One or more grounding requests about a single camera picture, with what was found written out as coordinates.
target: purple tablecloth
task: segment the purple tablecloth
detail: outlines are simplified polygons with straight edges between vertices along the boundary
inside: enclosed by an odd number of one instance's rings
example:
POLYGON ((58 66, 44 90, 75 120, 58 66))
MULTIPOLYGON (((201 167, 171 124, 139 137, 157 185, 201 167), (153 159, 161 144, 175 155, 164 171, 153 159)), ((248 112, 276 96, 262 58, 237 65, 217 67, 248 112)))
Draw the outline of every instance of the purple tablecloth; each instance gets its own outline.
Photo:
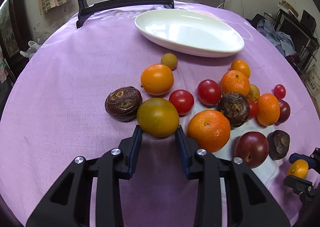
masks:
MULTIPOLYGON (((243 59, 251 68, 250 82, 261 93, 271 92, 278 83, 286 87, 291 116, 275 128, 290 134, 289 154, 311 154, 319 146, 320 122, 304 85, 278 50, 230 11, 185 3, 176 3, 176 7, 213 13, 241 34, 245 47, 227 58, 176 53, 179 64, 173 71, 172 91, 183 88, 196 96, 201 80, 219 82, 234 59, 243 59)), ((168 52, 134 27, 138 14, 156 8, 161 7, 132 6, 100 12, 80 29, 76 29, 74 16, 46 41, 19 76, 0 123, 0 194, 22 224, 77 155, 99 157, 132 135, 136 121, 112 119, 104 101, 119 87, 140 88, 141 72, 159 63, 168 52)), ((141 92, 144 100, 149 98, 141 92)), ((183 127, 191 116, 180 119, 183 127)), ((282 184, 289 167, 287 159, 279 162, 279 174, 267 187, 294 223, 301 204, 282 184)), ((318 185, 320 178, 310 170, 307 179, 318 185)), ((197 181, 185 179, 173 136, 159 140, 145 134, 137 171, 132 180, 120 182, 120 189, 126 227, 193 224, 197 181)), ((91 211, 93 226, 94 206, 91 211)))

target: white plate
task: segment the white plate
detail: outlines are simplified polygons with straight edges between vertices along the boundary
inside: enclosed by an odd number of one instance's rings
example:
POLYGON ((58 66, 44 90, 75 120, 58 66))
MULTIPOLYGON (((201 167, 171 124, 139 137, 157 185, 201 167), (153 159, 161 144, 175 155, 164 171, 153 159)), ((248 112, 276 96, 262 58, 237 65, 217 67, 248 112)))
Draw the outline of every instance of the white plate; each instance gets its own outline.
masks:
POLYGON ((147 11, 139 14, 134 24, 150 41, 194 56, 227 57, 244 48, 242 37, 229 25, 191 11, 147 11))

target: power cord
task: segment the power cord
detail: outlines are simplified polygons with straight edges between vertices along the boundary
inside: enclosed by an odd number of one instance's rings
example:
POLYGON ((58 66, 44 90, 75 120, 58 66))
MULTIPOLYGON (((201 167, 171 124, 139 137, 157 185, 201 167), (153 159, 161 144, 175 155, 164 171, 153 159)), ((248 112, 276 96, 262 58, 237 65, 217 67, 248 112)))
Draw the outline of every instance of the power cord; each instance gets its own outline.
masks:
POLYGON ((226 2, 226 0, 223 0, 223 5, 222 5, 222 9, 224 9, 224 3, 226 2))
POLYGON ((220 6, 222 6, 223 4, 225 4, 225 3, 229 2, 229 1, 230 1, 230 0, 225 1, 225 2, 223 2, 222 4, 219 4, 219 5, 217 6, 217 8, 219 8, 220 6))
POLYGON ((242 5, 242 18, 244 17, 244 8, 243 8, 243 2, 241 0, 241 5, 242 5))

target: orange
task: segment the orange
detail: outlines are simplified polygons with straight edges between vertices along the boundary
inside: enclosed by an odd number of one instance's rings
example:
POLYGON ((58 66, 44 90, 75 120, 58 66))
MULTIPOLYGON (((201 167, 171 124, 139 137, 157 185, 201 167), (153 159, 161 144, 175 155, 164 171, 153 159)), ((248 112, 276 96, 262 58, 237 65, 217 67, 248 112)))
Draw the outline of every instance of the orange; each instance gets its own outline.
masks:
POLYGON ((309 165, 305 160, 296 160, 288 169, 287 175, 294 175, 299 178, 305 178, 308 174, 309 165))
POLYGON ((188 124, 188 137, 209 152, 220 150, 230 138, 230 122, 220 112, 204 110, 197 113, 188 124))
POLYGON ((257 100, 257 119, 264 126, 275 124, 280 117, 278 99, 273 94, 263 94, 257 100))
POLYGON ((174 83, 171 69, 162 64, 147 67, 141 74, 141 85, 150 95, 163 95, 174 83))
POLYGON ((231 70, 237 70, 246 75, 247 78, 250 77, 250 68, 247 63, 241 59, 236 59, 231 64, 231 70))
POLYGON ((223 75, 220 82, 221 92, 237 92, 247 96, 250 91, 250 83, 246 75, 237 70, 230 70, 223 75))
POLYGON ((169 101, 150 98, 138 108, 137 121, 140 128, 155 137, 174 134, 179 126, 179 115, 169 101))

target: red tomato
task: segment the red tomato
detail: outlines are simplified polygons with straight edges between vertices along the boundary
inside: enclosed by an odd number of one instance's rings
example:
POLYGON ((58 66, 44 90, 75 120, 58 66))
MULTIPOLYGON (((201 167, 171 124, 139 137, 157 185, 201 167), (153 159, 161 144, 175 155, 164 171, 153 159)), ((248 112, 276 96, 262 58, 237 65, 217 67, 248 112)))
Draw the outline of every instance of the red tomato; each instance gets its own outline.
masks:
POLYGON ((199 83, 197 94, 200 102, 204 105, 215 105, 221 99, 221 90, 219 85, 210 79, 203 80, 199 83))
POLYGON ((185 115, 191 111, 195 100, 190 92, 178 89, 171 93, 169 102, 177 109, 179 115, 185 115))
POLYGON ((285 97, 285 88, 283 85, 276 85, 273 89, 273 94, 278 99, 283 99, 285 97))
POLYGON ((249 116, 248 116, 248 120, 251 120, 252 118, 254 118, 257 113, 258 113, 258 106, 257 104, 252 101, 251 99, 247 99, 248 100, 248 103, 250 105, 250 113, 249 113, 249 116))

